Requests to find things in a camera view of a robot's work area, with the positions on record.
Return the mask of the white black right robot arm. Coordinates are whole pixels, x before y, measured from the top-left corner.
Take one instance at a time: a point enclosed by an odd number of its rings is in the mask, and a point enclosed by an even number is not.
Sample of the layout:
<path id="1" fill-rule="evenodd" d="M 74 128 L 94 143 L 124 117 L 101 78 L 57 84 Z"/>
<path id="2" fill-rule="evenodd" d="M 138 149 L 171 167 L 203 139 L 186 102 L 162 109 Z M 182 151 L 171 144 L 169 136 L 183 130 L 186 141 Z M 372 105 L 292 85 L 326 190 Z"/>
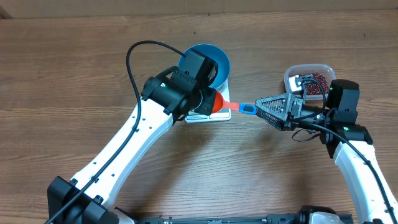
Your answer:
<path id="1" fill-rule="evenodd" d="M 373 139 L 356 124 L 359 85 L 335 79 L 321 108 L 307 106 L 303 93 L 256 100 L 257 116 L 279 131 L 316 132 L 343 174 L 359 223 L 397 223 L 397 200 L 377 163 Z"/>

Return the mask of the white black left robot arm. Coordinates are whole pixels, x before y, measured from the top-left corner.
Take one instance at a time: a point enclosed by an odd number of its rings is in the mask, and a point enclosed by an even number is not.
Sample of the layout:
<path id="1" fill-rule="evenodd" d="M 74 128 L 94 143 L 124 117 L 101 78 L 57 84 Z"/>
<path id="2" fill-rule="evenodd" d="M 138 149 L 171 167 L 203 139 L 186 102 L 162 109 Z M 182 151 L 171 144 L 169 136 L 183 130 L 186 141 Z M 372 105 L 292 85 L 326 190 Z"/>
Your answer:
<path id="1" fill-rule="evenodd" d="M 150 77 L 137 105 L 104 149 L 69 181 L 56 177 L 47 189 L 48 223 L 135 223 L 113 208 L 121 187 L 147 150 L 189 111 L 213 112 L 220 61 L 197 47 L 182 61 Z"/>

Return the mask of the orange scoop with blue handle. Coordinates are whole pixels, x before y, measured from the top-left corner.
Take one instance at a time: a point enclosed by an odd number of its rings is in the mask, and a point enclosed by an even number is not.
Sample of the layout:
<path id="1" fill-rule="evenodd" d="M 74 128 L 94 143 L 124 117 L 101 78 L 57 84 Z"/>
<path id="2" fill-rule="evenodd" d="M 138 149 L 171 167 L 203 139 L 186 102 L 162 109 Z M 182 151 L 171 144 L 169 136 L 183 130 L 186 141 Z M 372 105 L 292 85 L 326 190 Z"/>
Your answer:
<path id="1" fill-rule="evenodd" d="M 226 101 L 222 94 L 217 91 L 212 113 L 217 113 L 222 109 L 230 109 L 244 114 L 257 115 L 257 108 L 254 105 Z"/>

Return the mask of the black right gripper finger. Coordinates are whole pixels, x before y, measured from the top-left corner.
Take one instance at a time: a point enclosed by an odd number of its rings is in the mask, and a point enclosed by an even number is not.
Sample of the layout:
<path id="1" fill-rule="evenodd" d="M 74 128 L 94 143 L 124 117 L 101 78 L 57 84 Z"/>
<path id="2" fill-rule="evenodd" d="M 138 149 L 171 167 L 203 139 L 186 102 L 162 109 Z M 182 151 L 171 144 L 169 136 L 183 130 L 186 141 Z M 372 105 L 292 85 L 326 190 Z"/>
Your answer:
<path id="1" fill-rule="evenodd" d="M 260 108 L 257 109 L 257 116 L 267 121 L 271 126 L 275 127 L 279 131 L 281 131 L 284 127 L 284 122 L 281 119 L 276 118 L 275 116 L 265 112 Z"/>
<path id="2" fill-rule="evenodd" d="M 281 113 L 285 110 L 287 95 L 268 96 L 255 101 L 255 106 L 265 112 Z"/>

